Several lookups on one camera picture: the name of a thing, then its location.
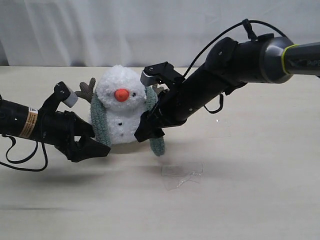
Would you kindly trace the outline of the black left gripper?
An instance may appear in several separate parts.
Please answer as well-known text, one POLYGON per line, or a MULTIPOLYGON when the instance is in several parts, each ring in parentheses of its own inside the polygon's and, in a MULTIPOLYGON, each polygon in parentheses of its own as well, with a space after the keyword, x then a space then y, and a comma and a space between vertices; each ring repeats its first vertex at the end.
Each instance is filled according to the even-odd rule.
POLYGON ((106 157, 111 150, 93 139, 92 126, 73 111, 40 110, 34 140, 54 146, 73 163, 106 157))

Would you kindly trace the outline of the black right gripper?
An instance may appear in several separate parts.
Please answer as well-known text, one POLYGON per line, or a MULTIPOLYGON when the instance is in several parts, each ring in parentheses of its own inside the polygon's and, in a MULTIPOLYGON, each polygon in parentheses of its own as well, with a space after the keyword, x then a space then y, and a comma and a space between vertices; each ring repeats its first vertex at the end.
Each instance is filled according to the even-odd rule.
POLYGON ((178 127, 201 108, 210 114, 219 113, 224 107, 225 82, 202 67, 194 71, 176 88, 164 89, 150 110, 140 117, 134 133, 141 143, 162 138, 163 128, 178 127))

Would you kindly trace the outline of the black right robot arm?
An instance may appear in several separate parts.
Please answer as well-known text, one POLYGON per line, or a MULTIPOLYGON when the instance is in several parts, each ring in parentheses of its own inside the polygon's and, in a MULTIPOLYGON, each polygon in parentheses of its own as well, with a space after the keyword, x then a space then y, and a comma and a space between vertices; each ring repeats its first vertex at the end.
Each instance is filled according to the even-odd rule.
POLYGON ((167 61, 143 69, 143 85, 164 84, 166 89, 160 92, 152 108, 141 115, 134 136, 139 142, 160 138, 165 128, 183 125, 214 98, 222 100, 246 84, 283 84, 294 75, 319 74, 317 42, 295 44, 286 37, 238 42, 225 37, 188 77, 167 61))

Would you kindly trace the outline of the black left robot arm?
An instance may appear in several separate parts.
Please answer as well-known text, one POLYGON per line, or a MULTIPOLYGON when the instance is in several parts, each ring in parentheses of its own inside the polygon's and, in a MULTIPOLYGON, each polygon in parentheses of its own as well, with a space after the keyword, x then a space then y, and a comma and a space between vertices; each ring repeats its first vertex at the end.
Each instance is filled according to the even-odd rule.
POLYGON ((110 147, 94 139, 93 127, 73 111, 58 111, 59 104, 54 95, 40 109, 1 99, 1 135, 52 145, 73 163, 106 157, 110 147))

